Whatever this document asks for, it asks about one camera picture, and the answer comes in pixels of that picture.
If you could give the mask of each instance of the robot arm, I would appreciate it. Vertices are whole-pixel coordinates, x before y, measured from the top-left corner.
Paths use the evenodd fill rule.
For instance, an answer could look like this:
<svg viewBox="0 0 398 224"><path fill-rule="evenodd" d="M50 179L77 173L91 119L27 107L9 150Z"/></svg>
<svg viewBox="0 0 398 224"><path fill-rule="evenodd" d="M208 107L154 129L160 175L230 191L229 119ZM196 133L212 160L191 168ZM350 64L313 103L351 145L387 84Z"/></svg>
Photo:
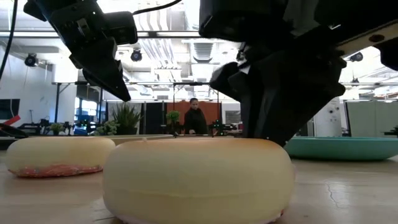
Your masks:
<svg viewBox="0 0 398 224"><path fill-rule="evenodd" d="M51 23L90 83L130 100L114 59L117 45L137 42L130 12L104 14L95 0L28 0L24 11ZM373 45L398 70L397 28L391 0L200 0L199 34L242 43L239 63L210 86L241 102L245 138L281 146L345 92L342 56Z"/></svg>

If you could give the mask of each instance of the table surface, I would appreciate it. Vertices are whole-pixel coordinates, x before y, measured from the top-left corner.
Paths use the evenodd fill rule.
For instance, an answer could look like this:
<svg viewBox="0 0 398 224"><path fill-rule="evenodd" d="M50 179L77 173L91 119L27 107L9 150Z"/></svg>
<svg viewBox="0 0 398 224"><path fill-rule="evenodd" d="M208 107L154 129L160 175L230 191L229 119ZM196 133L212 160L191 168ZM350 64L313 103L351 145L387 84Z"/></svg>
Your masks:
<svg viewBox="0 0 398 224"><path fill-rule="evenodd" d="M18 179L8 173L2 158L4 152L0 152L2 224L121 224L105 209L101 173ZM398 223L398 158L294 164L295 193L278 224Z"/></svg>

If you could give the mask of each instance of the person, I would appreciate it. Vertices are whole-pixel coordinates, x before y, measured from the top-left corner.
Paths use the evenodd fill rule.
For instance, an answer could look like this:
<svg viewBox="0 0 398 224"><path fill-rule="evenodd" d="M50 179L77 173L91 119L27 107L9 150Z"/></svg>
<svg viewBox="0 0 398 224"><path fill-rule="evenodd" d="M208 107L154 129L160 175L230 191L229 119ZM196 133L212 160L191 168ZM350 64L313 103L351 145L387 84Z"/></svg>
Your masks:
<svg viewBox="0 0 398 224"><path fill-rule="evenodd" d="M191 108L185 113L185 134L208 134L205 115L199 108L199 101L192 98Z"/></svg>

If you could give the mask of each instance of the teal round tray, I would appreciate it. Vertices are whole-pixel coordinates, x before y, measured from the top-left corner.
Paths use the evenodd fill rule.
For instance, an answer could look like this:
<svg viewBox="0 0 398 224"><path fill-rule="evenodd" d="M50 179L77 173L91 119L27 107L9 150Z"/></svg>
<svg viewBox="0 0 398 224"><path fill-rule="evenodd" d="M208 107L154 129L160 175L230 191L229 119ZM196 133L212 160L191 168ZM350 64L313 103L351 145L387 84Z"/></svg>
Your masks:
<svg viewBox="0 0 398 224"><path fill-rule="evenodd" d="M398 139L294 137L285 150L297 159L379 161L398 155Z"/></svg>

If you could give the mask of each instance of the cream donut-shaped object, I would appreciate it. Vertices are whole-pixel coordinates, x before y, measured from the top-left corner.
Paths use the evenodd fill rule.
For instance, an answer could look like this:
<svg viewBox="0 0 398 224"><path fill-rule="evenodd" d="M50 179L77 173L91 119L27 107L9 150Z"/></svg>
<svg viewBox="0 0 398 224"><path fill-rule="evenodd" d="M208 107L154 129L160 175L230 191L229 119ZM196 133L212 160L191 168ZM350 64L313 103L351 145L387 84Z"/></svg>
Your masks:
<svg viewBox="0 0 398 224"><path fill-rule="evenodd" d="M12 143L6 166L19 177L57 177L98 172L115 148L97 137L36 137Z"/></svg>
<svg viewBox="0 0 398 224"><path fill-rule="evenodd" d="M119 145L104 167L104 202L130 224L265 224L280 216L294 168L262 139L168 139Z"/></svg>

